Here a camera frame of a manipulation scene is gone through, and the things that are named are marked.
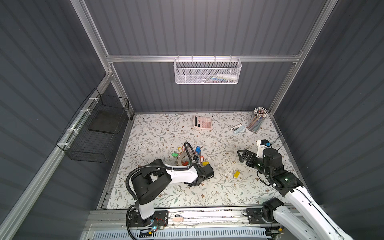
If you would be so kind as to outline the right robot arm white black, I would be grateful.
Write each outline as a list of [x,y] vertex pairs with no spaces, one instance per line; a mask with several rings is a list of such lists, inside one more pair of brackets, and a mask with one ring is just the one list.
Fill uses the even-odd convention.
[[304,217],[300,220],[277,198],[263,203],[261,215],[266,223],[277,222],[299,240],[350,240],[311,197],[307,188],[293,173],[285,170],[282,155],[276,149],[259,146],[258,153],[237,151],[239,161],[257,170],[267,179],[264,184],[277,190]]

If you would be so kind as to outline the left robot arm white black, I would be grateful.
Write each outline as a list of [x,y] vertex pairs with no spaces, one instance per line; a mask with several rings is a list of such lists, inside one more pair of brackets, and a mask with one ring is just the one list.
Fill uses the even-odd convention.
[[155,218],[154,200],[168,185],[184,183],[188,187],[197,187],[213,177],[214,169],[209,164],[201,166],[190,163],[187,166],[170,166],[156,159],[132,170],[125,184],[135,201],[134,207],[139,212],[144,226],[149,226]]

